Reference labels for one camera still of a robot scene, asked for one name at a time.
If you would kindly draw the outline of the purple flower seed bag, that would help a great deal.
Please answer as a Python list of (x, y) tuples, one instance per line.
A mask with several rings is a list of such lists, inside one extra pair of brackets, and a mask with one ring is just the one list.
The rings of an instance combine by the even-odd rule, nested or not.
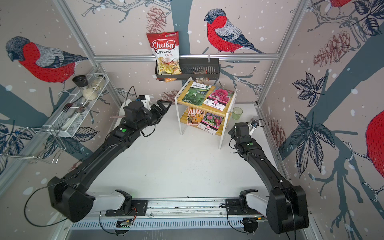
[(200, 124), (198, 125), (198, 128), (210, 133), (211, 135), (215, 135), (219, 130), (223, 119), (224, 118), (221, 116), (207, 112)]

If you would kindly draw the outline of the orange shop seed bag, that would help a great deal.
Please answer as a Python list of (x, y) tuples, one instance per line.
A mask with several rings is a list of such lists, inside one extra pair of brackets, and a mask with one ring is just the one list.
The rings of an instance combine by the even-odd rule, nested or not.
[(188, 107), (187, 125), (198, 126), (200, 124), (200, 122), (202, 121), (202, 119), (204, 118), (204, 116), (205, 116), (204, 111), (202, 111), (200, 109)]

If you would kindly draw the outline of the green leaf seed bag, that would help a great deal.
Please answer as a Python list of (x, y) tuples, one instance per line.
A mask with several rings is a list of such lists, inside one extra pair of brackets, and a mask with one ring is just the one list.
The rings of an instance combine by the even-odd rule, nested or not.
[(212, 86), (193, 82), (182, 101), (195, 106), (201, 106)]

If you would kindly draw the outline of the pink flower seed bag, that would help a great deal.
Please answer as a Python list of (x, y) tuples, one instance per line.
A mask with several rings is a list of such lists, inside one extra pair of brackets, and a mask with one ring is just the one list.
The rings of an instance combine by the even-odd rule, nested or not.
[(204, 101), (204, 105), (223, 111), (234, 95), (234, 91), (216, 88)]

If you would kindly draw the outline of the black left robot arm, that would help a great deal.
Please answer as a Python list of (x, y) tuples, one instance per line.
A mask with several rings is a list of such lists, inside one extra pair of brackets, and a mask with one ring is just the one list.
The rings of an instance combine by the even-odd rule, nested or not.
[(159, 124), (171, 105), (170, 101), (158, 100), (149, 110), (139, 101), (124, 106), (124, 119), (107, 135), (103, 144), (80, 166), (48, 182), (51, 206), (73, 223), (86, 217), (95, 201), (95, 197), (86, 193), (93, 181), (143, 134), (146, 127)]

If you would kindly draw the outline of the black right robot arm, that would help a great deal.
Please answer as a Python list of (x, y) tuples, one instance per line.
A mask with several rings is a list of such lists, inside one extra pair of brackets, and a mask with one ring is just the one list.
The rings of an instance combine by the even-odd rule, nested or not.
[(244, 191), (247, 208), (265, 216), (276, 234), (287, 233), (309, 227), (306, 192), (294, 186), (272, 165), (262, 147), (252, 138), (248, 123), (236, 123), (229, 131), (237, 154), (250, 164), (269, 190), (267, 200), (255, 191)]

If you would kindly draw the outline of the wooden two-tier shelf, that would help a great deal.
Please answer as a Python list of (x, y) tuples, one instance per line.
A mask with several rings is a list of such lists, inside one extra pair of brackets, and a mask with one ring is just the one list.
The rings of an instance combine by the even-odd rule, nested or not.
[(193, 127), (220, 136), (220, 150), (237, 93), (196, 83), (190, 77), (175, 96), (180, 134)]

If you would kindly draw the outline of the red Chuba chips bag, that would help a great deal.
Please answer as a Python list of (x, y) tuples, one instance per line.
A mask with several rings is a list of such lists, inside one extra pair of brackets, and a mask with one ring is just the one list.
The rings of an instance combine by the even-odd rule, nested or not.
[(157, 61), (157, 74), (180, 75), (179, 32), (147, 33), (150, 47)]

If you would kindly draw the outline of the white utensil holder cup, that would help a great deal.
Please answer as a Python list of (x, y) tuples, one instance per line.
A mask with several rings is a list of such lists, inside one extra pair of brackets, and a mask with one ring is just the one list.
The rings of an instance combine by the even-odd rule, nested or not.
[[(139, 95), (138, 101), (142, 102), (144, 104), (144, 107), (148, 110), (151, 109), (150, 100), (151, 100), (151, 96), (149, 95)], [(127, 99), (123, 102), (119, 110), (119, 118), (122, 118), (125, 116), (124, 106), (127, 106), (130, 102), (132, 102), (131, 99)]]

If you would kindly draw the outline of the green glass cup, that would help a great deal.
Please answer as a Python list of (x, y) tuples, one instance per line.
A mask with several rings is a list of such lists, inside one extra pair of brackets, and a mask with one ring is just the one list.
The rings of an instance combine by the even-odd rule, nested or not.
[(239, 107), (233, 108), (232, 118), (234, 120), (239, 120), (240, 117), (242, 116), (242, 114), (243, 114), (243, 110), (241, 108), (239, 108)]

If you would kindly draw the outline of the snack packet in basket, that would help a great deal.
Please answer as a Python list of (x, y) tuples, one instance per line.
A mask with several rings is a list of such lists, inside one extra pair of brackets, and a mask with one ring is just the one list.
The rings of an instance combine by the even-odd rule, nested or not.
[[(204, 70), (204, 71), (197, 71), (197, 72), (194, 72), (194, 74), (195, 75), (205, 75), (205, 74), (207, 74), (207, 71), (206, 70)], [(205, 85), (209, 84), (209, 78), (195, 77), (194, 81), (197, 82), (197, 83), (200, 83), (200, 84), (205, 84)]]

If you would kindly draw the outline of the metal spoon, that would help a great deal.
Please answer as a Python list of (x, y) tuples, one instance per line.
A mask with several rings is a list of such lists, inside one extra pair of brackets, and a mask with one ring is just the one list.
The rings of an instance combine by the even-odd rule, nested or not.
[(76, 114), (83, 113), (83, 112), (86, 110), (86, 108), (87, 108), (87, 106), (88, 106), (89, 104), (90, 104), (90, 103), (88, 102), (88, 103), (84, 104), (83, 106), (79, 107), (77, 110), (75, 110), (75, 111), (68, 117), (68, 119), (72, 118), (72, 117), (73, 117), (74, 115), (76, 115)]

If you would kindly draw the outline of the black lid shaker jar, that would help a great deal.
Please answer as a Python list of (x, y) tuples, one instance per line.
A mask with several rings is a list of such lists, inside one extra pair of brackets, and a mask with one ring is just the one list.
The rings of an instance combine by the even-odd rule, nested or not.
[(72, 81), (80, 88), (83, 97), (86, 101), (96, 100), (98, 97), (97, 92), (89, 85), (88, 79), (85, 75), (75, 76)]

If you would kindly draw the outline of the metal fork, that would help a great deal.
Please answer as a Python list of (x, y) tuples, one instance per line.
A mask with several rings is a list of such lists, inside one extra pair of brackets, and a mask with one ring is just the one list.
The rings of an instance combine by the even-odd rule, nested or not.
[(64, 108), (62, 109), (62, 113), (66, 113), (67, 111), (69, 111), (70, 108), (71, 108), (77, 101), (81, 100), (82, 98), (83, 98), (83, 97), (79, 97), (79, 98), (77, 98), (76, 100), (74, 100), (73, 102), (66, 104), (66, 105), (64, 106)]

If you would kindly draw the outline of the black wall basket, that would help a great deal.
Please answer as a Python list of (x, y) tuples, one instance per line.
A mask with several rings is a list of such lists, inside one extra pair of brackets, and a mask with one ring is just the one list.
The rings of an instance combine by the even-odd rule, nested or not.
[[(181, 74), (171, 75), (168, 73), (159, 73), (158, 63), (155, 66), (155, 75), (158, 80), (176, 79), (177, 81), (188, 80), (195, 77), (209, 78), (209, 80), (218, 80), (220, 78), (220, 60), (218, 58), (210, 59), (180, 59)], [(195, 75), (197, 71), (207, 71), (205, 75)]]

